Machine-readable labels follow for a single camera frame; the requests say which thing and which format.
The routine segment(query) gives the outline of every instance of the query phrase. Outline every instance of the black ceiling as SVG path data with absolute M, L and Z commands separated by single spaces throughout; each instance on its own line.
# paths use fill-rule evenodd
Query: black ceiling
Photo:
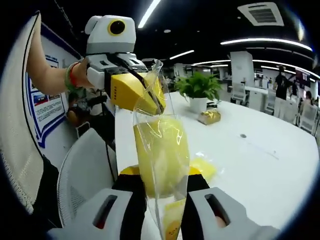
M 63 8 L 70 23 L 67 24 L 61 10 Z M 65 39 L 80 54 L 85 53 L 87 37 L 82 32 L 89 18 L 94 15 L 118 15 L 134 19 L 138 26 L 152 0 L 90 0 L 80 4 L 79 0 L 48 0 L 42 3 L 40 11 L 43 22 Z M 286 3 L 274 0 L 280 10 L 284 26 L 253 26 L 237 9 L 238 6 L 263 2 L 250 0 L 162 0 L 146 25 L 136 29 L 137 40 L 134 52 L 139 59 L 166 59 L 166 65 L 174 63 L 193 64 L 205 61 L 225 60 L 231 51 L 249 51 L 254 59 L 292 64 L 313 72 L 313 60 L 290 52 L 266 49 L 246 49 L 255 47 L 278 48 L 298 52 L 315 58 L 318 48 L 316 36 L 319 32 L 317 9 L 310 7 L 311 1 Z M 248 42 L 221 46 L 220 42 L 249 37 L 269 37 L 299 42 L 294 20 L 301 19 L 306 28 L 301 43 L 311 46 L 314 52 L 288 44 Z M 194 53 L 174 60 L 168 58 L 189 51 Z

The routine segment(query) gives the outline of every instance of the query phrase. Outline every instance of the bracelet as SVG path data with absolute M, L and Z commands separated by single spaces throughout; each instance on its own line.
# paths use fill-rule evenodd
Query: bracelet
M 76 78 L 72 75 L 72 70 L 74 69 L 74 66 L 79 64 L 80 62 L 75 62 L 73 64 L 71 64 L 65 73 L 65 77 L 64 77 L 64 85 L 66 86 L 66 88 L 73 93 L 79 92 L 81 91 L 83 88 L 82 87 L 77 87 L 77 81 Z

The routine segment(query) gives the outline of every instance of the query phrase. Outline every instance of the clear plastic bag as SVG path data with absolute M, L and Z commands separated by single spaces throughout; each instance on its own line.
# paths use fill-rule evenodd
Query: clear plastic bag
M 134 108 L 133 130 L 148 208 L 161 238 L 176 240 L 186 203 L 190 157 L 182 122 L 174 113 L 170 95 L 163 94 L 167 85 L 160 73 L 162 66 L 156 60 L 144 78 L 148 86 L 144 96 L 152 97 L 155 105 L 163 104 L 165 112 L 146 109 L 142 97 Z
M 190 167 L 198 169 L 209 185 L 215 177 L 221 176 L 225 171 L 224 167 L 214 162 L 211 157 L 202 151 L 197 152 L 194 158 L 191 159 Z

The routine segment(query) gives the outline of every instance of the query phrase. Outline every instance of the green plant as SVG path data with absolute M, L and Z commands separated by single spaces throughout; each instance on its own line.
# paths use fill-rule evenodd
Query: green plant
M 220 99 L 219 90 L 221 85 L 216 75 L 205 76 L 195 72 L 191 77 L 180 77 L 175 83 L 175 89 L 181 96 L 189 98 L 208 98 L 209 100 Z

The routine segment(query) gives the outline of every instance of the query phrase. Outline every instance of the wall poster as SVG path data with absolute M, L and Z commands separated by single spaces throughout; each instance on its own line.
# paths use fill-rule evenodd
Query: wall poster
M 45 55 L 47 62 L 52 68 L 58 68 L 58 59 Z M 26 76 L 27 101 L 30 114 L 34 121 L 37 142 L 45 148 L 46 136 L 65 119 L 65 107 L 61 94 L 45 95 L 33 84 L 30 77 Z

